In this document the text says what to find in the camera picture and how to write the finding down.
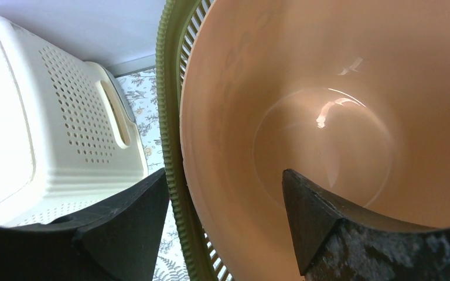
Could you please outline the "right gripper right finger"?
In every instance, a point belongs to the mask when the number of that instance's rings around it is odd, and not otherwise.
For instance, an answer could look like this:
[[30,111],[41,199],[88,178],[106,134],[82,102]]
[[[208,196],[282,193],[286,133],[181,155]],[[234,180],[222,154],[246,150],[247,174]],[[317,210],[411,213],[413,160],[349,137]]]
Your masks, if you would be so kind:
[[292,169],[282,192],[306,280],[450,280],[450,228],[375,213]]

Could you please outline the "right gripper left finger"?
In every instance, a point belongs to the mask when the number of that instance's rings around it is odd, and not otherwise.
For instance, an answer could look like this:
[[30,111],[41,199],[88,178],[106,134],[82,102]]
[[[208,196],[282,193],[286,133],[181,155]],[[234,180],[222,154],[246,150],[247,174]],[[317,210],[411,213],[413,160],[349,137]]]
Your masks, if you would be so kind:
[[151,280],[168,204],[159,169],[51,223],[0,227],[0,280]]

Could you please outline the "cream perforated basket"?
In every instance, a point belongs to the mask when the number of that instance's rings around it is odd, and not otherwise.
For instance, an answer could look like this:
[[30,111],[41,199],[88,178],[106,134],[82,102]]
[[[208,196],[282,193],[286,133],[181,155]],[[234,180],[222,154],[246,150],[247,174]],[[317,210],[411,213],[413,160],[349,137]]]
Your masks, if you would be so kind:
[[0,16],[0,227],[48,224],[147,174],[112,74]]

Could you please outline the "orange bucket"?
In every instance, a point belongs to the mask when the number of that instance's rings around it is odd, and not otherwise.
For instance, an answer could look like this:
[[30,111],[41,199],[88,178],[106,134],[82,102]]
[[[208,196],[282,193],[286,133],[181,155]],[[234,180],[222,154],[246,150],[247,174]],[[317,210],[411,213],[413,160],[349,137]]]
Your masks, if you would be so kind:
[[301,279],[285,169],[450,227],[450,1],[214,1],[180,139],[195,209],[236,280]]

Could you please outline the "green mesh waste bin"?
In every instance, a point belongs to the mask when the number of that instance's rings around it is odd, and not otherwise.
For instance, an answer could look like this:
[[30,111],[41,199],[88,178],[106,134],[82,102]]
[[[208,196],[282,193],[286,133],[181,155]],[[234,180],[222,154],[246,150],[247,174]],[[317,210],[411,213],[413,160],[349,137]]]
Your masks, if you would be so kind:
[[191,280],[233,280],[211,244],[187,187],[179,107],[190,52],[212,1],[166,1],[156,38],[155,72],[162,153],[173,217]]

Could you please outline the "floral patterned mat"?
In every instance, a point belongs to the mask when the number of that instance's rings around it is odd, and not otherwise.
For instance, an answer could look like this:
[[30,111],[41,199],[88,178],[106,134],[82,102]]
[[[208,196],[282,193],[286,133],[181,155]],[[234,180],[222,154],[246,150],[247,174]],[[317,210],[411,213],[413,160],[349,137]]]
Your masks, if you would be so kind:
[[[159,128],[155,70],[143,70],[117,78],[135,115],[148,173],[164,167]],[[189,280],[170,202],[156,260],[153,280]]]

